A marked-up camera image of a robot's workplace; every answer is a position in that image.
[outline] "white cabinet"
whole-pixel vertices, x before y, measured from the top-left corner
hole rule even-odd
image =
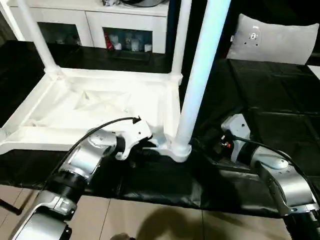
[[[106,48],[105,35],[118,34],[124,45],[123,35],[131,32],[136,39],[143,36],[143,40],[138,39],[140,51],[145,45],[152,45],[152,52],[166,53],[168,2],[155,7],[103,6],[101,0],[27,0],[27,3],[47,42],[54,42],[56,32],[62,35],[71,32],[72,36],[78,36],[82,46]],[[8,6],[23,36],[31,41],[17,1],[9,0]],[[63,43],[57,37],[55,41]]]
[[[29,29],[18,7],[11,7],[10,9],[25,40],[32,41]],[[49,35],[52,35],[52,38],[54,38],[54,35],[57,34],[60,29],[65,35],[70,34],[71,36],[64,36],[63,39],[56,38],[57,42],[67,41],[66,38],[73,38],[73,36],[76,35],[82,46],[94,46],[84,11],[32,7],[31,12],[34,20],[39,23],[47,42],[52,42],[48,40],[48,38],[50,38]]]
[[[166,17],[108,12],[87,12],[86,16],[95,47],[106,48],[104,28],[114,28],[151,32],[152,51],[162,54],[166,52]]]

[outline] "black tablecloth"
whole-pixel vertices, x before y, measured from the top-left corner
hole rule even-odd
[[[148,61],[130,61],[114,59],[101,48],[55,44],[49,48],[64,68],[170,72],[170,59],[162,54],[154,54]],[[32,43],[9,41],[0,48],[0,56],[3,125],[44,72]],[[135,149],[126,161],[106,159],[86,194],[278,217],[269,190],[259,177],[215,152],[220,124],[229,115],[243,113],[253,138],[288,153],[320,197],[319,93],[320,82],[307,66],[217,61],[198,115],[189,159],[175,163],[166,156]],[[39,189],[63,155],[35,150],[0,155],[0,184]]]

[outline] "white pillow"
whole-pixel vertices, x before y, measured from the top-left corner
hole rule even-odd
[[[228,59],[306,64],[316,43],[319,24],[268,24],[240,14]]]

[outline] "silver robot arm segment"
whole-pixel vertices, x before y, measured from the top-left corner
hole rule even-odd
[[[13,230],[10,240],[68,240],[77,203],[103,158],[125,160],[131,148],[152,136],[148,124],[140,120],[127,132],[100,129],[71,152],[58,171],[48,180],[30,209]]]
[[[250,140],[250,129],[242,114],[227,118],[221,128],[232,136]],[[231,161],[246,164],[257,171],[268,186],[281,216],[319,209],[306,179],[280,154],[234,139]]]

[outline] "floor tile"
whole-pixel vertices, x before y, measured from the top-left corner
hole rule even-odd
[[[0,199],[6,201],[7,203],[13,205],[17,200],[22,188],[17,188],[13,186],[0,185]],[[0,227],[3,224],[9,211],[0,207]]]
[[[0,239],[5,240],[8,239],[11,235],[13,229],[18,224],[19,220],[22,218],[24,213],[29,209],[29,207],[34,202],[38,191],[30,190],[24,188],[21,193],[19,194],[17,200],[15,201],[14,206],[17,208],[20,208],[21,206],[24,206],[24,210],[20,216],[17,216],[11,212],[8,213],[8,215],[5,217],[5,220],[0,227]]]
[[[282,219],[203,211],[205,240],[290,240]]]
[[[127,233],[137,240],[202,240],[200,210],[112,199],[100,240]]]
[[[72,220],[68,222],[72,228],[71,240],[99,240],[109,202],[102,197],[82,196]]]

